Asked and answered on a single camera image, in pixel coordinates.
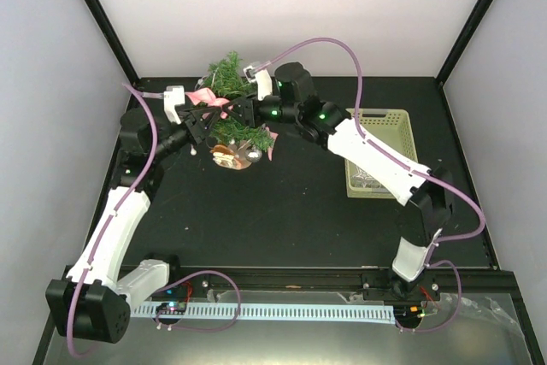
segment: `black enclosure frame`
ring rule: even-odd
[[[446,80],[450,77],[454,67],[458,60],[462,56],[463,51],[467,47],[471,37],[475,30],[479,26],[482,18],[485,16],[488,8],[493,0],[478,0],[473,10],[468,17],[462,31],[460,32],[456,42],[454,43],[449,55],[447,56],[441,70],[439,71],[436,82],[438,84],[438,90],[441,94],[444,106],[447,113],[450,113],[446,96],[444,94],[443,86]],[[85,0],[89,7],[93,17],[99,25],[104,37],[109,43],[110,48],[114,52],[119,64],[121,65],[124,73],[129,81],[135,86],[140,87],[141,79],[137,72],[133,68],[129,57],[127,56],[120,40],[118,39],[114,28],[112,27],[108,16],[106,15],[99,0]],[[129,108],[134,107],[135,101],[132,99],[129,103]],[[450,117],[450,126],[455,136],[458,150],[462,159],[464,159],[462,146],[457,137],[456,128],[454,122]],[[117,157],[118,146],[115,147],[115,152],[112,156],[109,164],[109,169],[106,174],[106,178],[101,190],[101,195],[96,208],[96,212],[91,222],[91,229],[88,234],[88,240],[91,237],[94,227],[97,225],[104,204],[106,203],[106,194],[108,192],[109,182],[112,176],[112,172],[115,167]],[[471,187],[474,199],[477,199],[476,192],[473,188],[473,183],[468,170],[467,164],[464,162],[465,173]],[[518,316],[518,320],[521,324],[522,331],[526,339],[526,346],[530,352],[533,363],[543,364],[544,359],[539,349],[538,341],[533,332],[532,324],[528,313],[526,312],[525,304],[522,300],[522,295],[519,290],[519,286],[516,282],[515,275],[508,271],[501,271],[497,269],[497,258],[494,252],[494,248],[490,241],[488,232],[485,233],[487,242],[487,248],[490,251],[491,259],[494,261],[494,266],[486,269],[469,269],[464,268],[460,270],[462,277],[462,288],[466,293],[505,293],[509,294],[513,300],[515,310]],[[123,266],[121,269],[121,275],[127,274],[134,267]],[[367,290],[363,288],[365,283],[374,282],[375,278],[384,278],[384,268],[354,268],[354,269],[315,269],[315,268],[219,268],[225,274],[229,275],[234,281],[241,285],[245,290],[286,290],[286,286],[290,284],[299,284],[302,291],[314,289],[315,291],[358,291],[364,293],[364,297],[382,299],[380,295],[374,295],[373,290]],[[198,268],[182,268],[182,274],[191,274],[196,272]],[[434,277],[435,282],[439,285],[439,289],[443,291],[453,292],[456,291],[456,280],[451,270],[434,269],[428,270],[426,273],[426,281],[430,276]],[[215,290],[225,290],[227,283],[224,280],[211,277],[209,279],[209,286]],[[389,298],[383,296],[383,300],[389,303]],[[34,358],[34,364],[44,363],[44,359],[50,344],[51,337],[55,331],[55,325],[51,316],[47,320],[44,328],[44,332],[36,356]]]

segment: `pink ribbon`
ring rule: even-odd
[[[199,89],[196,91],[187,91],[186,96],[190,98],[192,104],[197,106],[200,103],[206,103],[208,106],[223,106],[229,103],[230,100],[224,97],[217,97],[209,88]],[[226,113],[221,114],[221,119],[226,119],[228,115]]]
[[[276,133],[276,132],[271,132],[271,131],[270,131],[270,127],[268,127],[268,126],[266,126],[266,130],[268,130],[268,132],[270,133],[270,137],[273,138],[272,147],[268,147],[268,158],[269,158],[270,161],[272,161],[272,154],[274,153],[275,139],[277,138],[278,133]]]

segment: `cable organizer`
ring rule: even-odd
[[[156,308],[162,302],[145,301],[132,314],[132,318],[155,318]],[[184,314],[161,314],[160,318],[188,320],[231,320],[236,303],[188,303]],[[395,324],[393,307],[381,305],[312,305],[279,303],[242,303],[239,320],[260,321],[324,321],[371,322]]]

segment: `black table surface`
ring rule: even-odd
[[[353,107],[355,78],[314,78],[321,98]],[[193,90],[196,79],[142,79],[144,91],[168,85]],[[362,107],[409,112],[420,163],[442,164],[471,193],[450,113],[433,78],[365,78]],[[161,102],[152,101],[161,111]],[[307,143],[290,126],[279,132],[273,160],[264,156],[242,171],[213,163],[202,144],[164,161],[162,185],[140,222],[124,264],[149,252],[177,254],[199,267],[387,267],[400,238],[423,241],[421,224],[395,200],[347,198],[344,159]],[[474,230],[478,218],[460,200],[444,234]],[[442,244],[434,258],[461,267],[490,267],[485,235]]]

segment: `gray wall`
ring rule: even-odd
[[[101,0],[141,76],[202,76],[237,50],[273,58],[315,36],[347,42],[369,76],[433,76],[476,0]],[[355,76],[333,45],[291,55],[315,76]]]
[[[74,262],[128,99],[82,0],[2,0],[0,362],[31,363],[50,279]]]
[[[544,355],[546,22],[546,0],[495,0],[446,86],[497,255],[516,272]]]

